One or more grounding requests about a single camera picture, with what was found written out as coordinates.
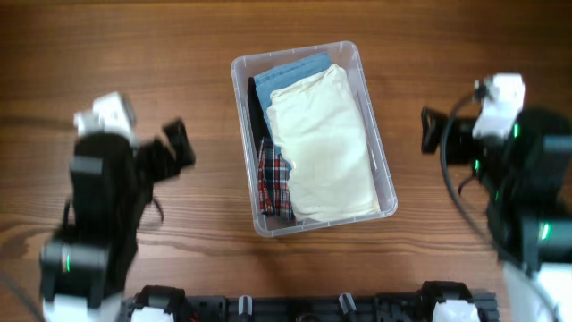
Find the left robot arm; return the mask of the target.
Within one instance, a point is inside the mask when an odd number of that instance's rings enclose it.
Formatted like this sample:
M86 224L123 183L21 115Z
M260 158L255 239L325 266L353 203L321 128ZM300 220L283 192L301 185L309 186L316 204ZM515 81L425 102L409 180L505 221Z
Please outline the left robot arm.
M182 129L166 143L132 147L120 134L81 137L71 161L72 196L40 253L40 293L48 321L114 321L138 251L137 230L156 183L193 165Z

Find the black cloth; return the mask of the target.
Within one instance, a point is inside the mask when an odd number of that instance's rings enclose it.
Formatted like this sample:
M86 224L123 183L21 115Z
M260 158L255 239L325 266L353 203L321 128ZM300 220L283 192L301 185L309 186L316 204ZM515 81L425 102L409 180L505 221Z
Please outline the black cloth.
M253 77L248 78L248 113L255 146L257 149L260 149L263 138L269 137L270 133L264 119Z

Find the cream cloth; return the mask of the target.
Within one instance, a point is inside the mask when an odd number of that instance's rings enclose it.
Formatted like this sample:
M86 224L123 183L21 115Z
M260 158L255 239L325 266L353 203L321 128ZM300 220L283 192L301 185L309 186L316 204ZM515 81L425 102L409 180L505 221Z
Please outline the cream cloth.
M380 210L362 115L338 64L270 94L273 142L290 165L298 220L318 222Z

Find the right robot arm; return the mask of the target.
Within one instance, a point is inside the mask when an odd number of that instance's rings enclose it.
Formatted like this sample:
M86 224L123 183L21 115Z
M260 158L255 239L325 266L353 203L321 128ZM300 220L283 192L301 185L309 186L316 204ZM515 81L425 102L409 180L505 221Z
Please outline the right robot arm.
M422 150L441 153L442 175L462 216L451 165L472 165L472 178L490 194L486 209L492 245L516 321L571 319L571 212L559 193L571 159L571 122L541 106L522 110L505 138L470 135L473 117L421 112Z

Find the blue denim jeans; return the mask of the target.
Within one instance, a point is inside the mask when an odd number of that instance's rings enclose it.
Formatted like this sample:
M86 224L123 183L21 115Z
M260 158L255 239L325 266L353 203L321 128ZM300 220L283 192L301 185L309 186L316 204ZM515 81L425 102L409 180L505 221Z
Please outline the blue denim jeans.
M320 52L311 56L304 57L289 64L276 66L268 71L259 73L254 76L256 83L257 95L264 113L264 119L270 133L268 125L267 109L271 105L270 94L277 89L284 89L297 81L305 79L316 73L325 71L332 64L332 60L327 52Z

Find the clear plastic storage bin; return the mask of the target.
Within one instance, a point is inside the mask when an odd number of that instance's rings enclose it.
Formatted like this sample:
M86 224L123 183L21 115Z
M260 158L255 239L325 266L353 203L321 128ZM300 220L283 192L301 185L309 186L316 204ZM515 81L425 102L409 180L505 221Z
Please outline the clear plastic storage bin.
M268 217L261 213L258 192L258 153L256 140L252 133L248 108L248 79L265 72L277 65L288 64L306 56L326 52L332 62L344 68L349 79L352 95L360 110L366 130L367 147L374 185L379 200L380 210L371 215L354 216L343 220L318 222L306 219L301 222L286 222L276 217ZM347 225L392 216L398 208L398 198L391 178L383 143L374 116L374 108L369 96L366 77L358 47L347 40L310 47L291 48L281 51L254 55L243 55L231 63L231 76L238 109L242 146L248 176L248 188L251 201L253 226L258 235L266 238L294 233L303 233L316 229Z

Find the plaid cloth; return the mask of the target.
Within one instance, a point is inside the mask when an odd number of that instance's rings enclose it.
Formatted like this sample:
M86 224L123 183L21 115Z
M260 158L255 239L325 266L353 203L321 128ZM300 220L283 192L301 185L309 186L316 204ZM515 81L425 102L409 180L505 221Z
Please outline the plaid cloth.
M290 167L268 137L263 137L258 153L259 210L267 217L294 221L288 180Z

